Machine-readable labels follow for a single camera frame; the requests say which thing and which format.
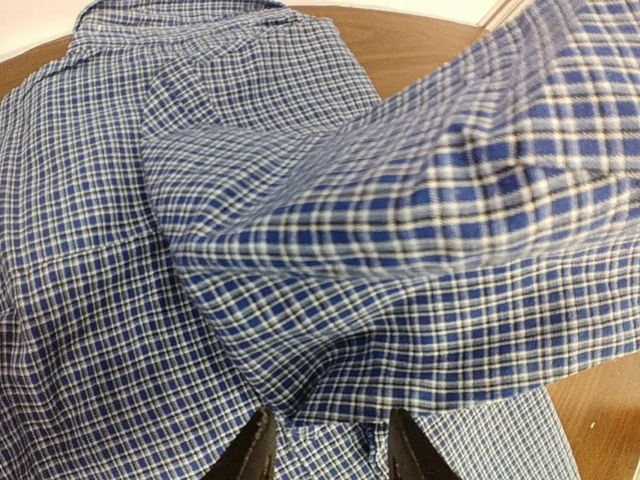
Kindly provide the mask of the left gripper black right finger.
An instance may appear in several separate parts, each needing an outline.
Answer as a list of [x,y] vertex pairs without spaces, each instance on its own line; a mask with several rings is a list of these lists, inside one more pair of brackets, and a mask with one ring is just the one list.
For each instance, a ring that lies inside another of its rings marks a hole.
[[393,480],[460,479],[404,409],[390,413],[388,466]]

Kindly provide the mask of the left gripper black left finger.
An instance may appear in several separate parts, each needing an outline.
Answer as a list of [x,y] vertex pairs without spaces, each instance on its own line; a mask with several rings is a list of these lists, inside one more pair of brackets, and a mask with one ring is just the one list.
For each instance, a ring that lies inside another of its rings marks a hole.
[[276,441],[274,414],[266,408],[257,410],[202,479],[274,479]]

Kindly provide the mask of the blue small-check long sleeve shirt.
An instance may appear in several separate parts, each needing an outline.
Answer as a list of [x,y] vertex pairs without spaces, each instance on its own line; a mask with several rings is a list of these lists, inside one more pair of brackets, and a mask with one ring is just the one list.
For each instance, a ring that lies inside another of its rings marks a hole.
[[97,1],[1,103],[1,475],[575,479],[639,349],[639,5],[536,1],[382,100],[273,1]]

